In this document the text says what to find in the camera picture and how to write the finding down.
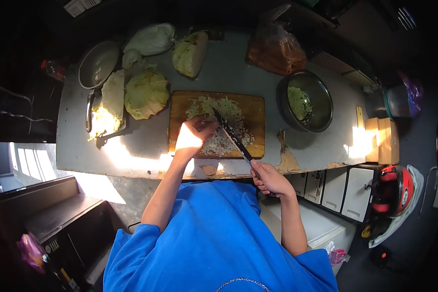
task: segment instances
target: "plastic bottle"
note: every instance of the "plastic bottle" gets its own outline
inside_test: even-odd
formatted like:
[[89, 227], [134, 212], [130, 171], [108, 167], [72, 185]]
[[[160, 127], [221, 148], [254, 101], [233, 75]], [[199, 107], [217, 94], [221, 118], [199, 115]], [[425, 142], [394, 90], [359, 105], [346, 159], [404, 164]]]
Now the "plastic bottle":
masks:
[[65, 81], [65, 74], [67, 70], [64, 67], [60, 66], [57, 61], [44, 60], [42, 61], [41, 69], [43, 69], [45, 73], [47, 73], [47, 75], [53, 77], [55, 80], [62, 82]]

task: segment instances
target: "white drawer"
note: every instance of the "white drawer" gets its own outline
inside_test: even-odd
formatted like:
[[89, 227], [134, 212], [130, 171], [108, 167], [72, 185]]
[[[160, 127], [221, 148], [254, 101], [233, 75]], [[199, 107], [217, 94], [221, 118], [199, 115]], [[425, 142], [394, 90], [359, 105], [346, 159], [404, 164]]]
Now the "white drawer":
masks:
[[323, 190], [323, 182], [325, 171], [308, 172], [307, 183], [305, 186], [305, 199], [316, 204], [321, 203], [321, 191]]
[[365, 189], [364, 186], [372, 183], [373, 172], [371, 169], [362, 168], [351, 168], [349, 170], [342, 215], [363, 222], [371, 192], [371, 188]]
[[321, 205], [340, 212], [344, 190], [346, 188], [347, 167], [328, 169], [326, 171], [325, 189], [323, 190], [323, 200]]
[[298, 196], [303, 197], [305, 195], [306, 172], [292, 174], [291, 183], [294, 187], [295, 193], [297, 193]]

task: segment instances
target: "black bowl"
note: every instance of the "black bowl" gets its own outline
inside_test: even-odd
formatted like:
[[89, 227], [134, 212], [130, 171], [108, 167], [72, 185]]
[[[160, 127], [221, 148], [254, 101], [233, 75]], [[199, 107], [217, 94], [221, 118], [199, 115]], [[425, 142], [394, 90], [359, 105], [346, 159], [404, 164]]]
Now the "black bowl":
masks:
[[[289, 85], [299, 87], [308, 95], [312, 111], [306, 123], [300, 121], [291, 109], [287, 97]], [[310, 71], [297, 70], [284, 77], [277, 85], [276, 101], [282, 118], [295, 130], [320, 133], [333, 120], [333, 99], [323, 81]]]

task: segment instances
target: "wooden cutting board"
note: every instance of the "wooden cutting board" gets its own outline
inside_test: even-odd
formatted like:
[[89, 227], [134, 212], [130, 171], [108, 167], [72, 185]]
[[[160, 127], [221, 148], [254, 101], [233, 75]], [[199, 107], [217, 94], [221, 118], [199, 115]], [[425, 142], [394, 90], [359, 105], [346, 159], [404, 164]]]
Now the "wooden cutting board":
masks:
[[[253, 158], [264, 156], [264, 99], [261, 96], [234, 94], [227, 92], [210, 91], [174, 91], [172, 92], [172, 102], [170, 104], [169, 118], [169, 152], [175, 152], [178, 130], [184, 121], [187, 120], [186, 111], [193, 105], [190, 99], [198, 99], [200, 96], [210, 96], [214, 99], [226, 97], [237, 102], [237, 106], [242, 110], [245, 129], [255, 137], [252, 145], [246, 149]], [[242, 158], [239, 151], [234, 150], [219, 157], [218, 155], [206, 155], [199, 153], [197, 158]]]

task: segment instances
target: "hand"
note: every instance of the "hand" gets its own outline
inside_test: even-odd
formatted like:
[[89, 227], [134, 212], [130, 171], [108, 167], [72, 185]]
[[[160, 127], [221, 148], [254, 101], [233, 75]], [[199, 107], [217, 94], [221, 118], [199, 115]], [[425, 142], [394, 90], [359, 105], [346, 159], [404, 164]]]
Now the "hand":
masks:
[[207, 114], [201, 114], [183, 122], [175, 144], [175, 158], [190, 161], [203, 147], [203, 143], [214, 136], [218, 123], [206, 121], [207, 117]]
[[[251, 161], [251, 165], [250, 172], [253, 176], [253, 182], [263, 194], [269, 195], [273, 192], [277, 198], [281, 196], [296, 197], [294, 187], [272, 165], [258, 162], [254, 159]], [[261, 180], [257, 177], [256, 173], [259, 173]]]

